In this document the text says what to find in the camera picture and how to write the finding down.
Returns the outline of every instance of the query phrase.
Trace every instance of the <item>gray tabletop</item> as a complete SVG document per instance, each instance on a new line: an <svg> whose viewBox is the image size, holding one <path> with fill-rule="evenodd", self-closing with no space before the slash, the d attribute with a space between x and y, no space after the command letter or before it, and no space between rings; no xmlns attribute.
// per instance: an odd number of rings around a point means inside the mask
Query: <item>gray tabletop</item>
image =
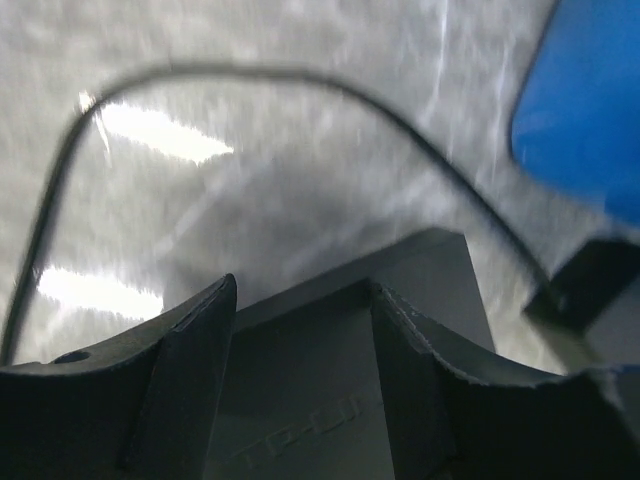
<svg viewBox="0 0 640 480"><path fill-rule="evenodd" d="M606 221L511 162L512 107L551 0L0 0L0 304L64 126L169 60L338 72L413 118L550 269ZM48 361L225 272L247 305L430 225L467 235L499 353L562 367L520 315L527 272L398 132L322 89L182 81L126 96L80 148L17 361Z"/></svg>

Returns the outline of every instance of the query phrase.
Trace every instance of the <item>shiny blue surface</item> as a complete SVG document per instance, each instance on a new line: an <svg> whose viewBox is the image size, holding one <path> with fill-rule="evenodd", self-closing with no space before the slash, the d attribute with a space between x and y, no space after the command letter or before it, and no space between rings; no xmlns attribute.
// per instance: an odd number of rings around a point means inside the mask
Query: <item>shiny blue surface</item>
<svg viewBox="0 0 640 480"><path fill-rule="evenodd" d="M559 3L515 112L539 181L640 225L640 2Z"/></svg>

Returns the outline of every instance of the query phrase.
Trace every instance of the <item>blue object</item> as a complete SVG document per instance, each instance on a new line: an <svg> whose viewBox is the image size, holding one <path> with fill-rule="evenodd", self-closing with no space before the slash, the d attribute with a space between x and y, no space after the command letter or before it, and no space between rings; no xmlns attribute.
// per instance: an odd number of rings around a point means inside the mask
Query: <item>blue object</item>
<svg viewBox="0 0 640 480"><path fill-rule="evenodd" d="M640 226L640 0L562 0L513 117L539 181Z"/></svg>

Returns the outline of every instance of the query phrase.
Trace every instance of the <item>cable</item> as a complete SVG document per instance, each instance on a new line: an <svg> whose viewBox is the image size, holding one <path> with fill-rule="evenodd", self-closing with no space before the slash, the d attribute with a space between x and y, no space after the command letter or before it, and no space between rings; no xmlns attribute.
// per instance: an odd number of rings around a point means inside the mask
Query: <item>cable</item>
<svg viewBox="0 0 640 480"><path fill-rule="evenodd" d="M18 281L13 291L11 304L5 320L5 331L0 343L0 366L10 364L15 350L16 340L20 334L21 320L25 314L27 300L38 278L38 261L47 249L49 229L57 215L60 194L65 185L66 177L72 166L73 155L79 140L91 122L91 117L107 102L120 97L122 94L140 87L174 79L219 77L247 80L267 80L282 83L301 83L317 87L325 87L351 97L368 106L391 124L404 132L415 145L426 154L437 167L440 168L451 181L466 193L484 214L498 227L513 249L527 265L531 275L539 284L541 291L559 305L560 296L554 290L547 272L538 262L524 240L513 230L505 219L491 206L454 164L446 159L440 151L418 132L411 122L376 95L356 86L344 79L322 72L315 72L306 68L279 67L266 65L241 65L234 63L195 62L174 63L168 66L151 67L142 72L112 84L98 95L93 105L85 110L70 125L66 135L60 143L57 156L51 167L49 180L40 200L35 222L31 231L29 245L22 261Z"/></svg>

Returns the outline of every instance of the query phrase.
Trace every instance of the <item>black cable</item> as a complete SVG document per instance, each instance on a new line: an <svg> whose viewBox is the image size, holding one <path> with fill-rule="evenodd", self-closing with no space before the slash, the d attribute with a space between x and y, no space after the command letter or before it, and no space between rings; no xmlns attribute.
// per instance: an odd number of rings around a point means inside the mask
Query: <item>black cable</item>
<svg viewBox="0 0 640 480"><path fill-rule="evenodd" d="M72 165L73 155L78 142L94 113L100 110L110 100L131 90L160 81L177 78L198 77L227 77L235 79L269 80L272 82L304 83L336 90L360 101L375 110L390 123L404 132L413 140L416 146L437 165L441 171L460 187L476 203L487 217L502 231L513 246L515 252L526 264L540 288L554 305L559 304L559 295L552 287L545 269L540 265L535 255L526 243L515 233L502 216L496 212L491 204L473 187L466 176L458 170L440 151L418 130L406 120L403 115L365 89L326 73L315 72L305 68L272 67L260 65L238 65L234 63L196 62L174 63L168 66L152 67L129 78L114 83L95 99L86 111L76 118L69 127L58 149L55 162L51 168L49 180L40 201L40 209L32 227L31 239L25 253L18 281L13 291L13 297L5 320L5 330L0 343L0 366L9 364L13 359L16 340L20 334L21 320L25 314L27 300L39 276L37 271L43 252L48 244L48 231L55 219L60 194L64 187L67 174Z"/></svg>

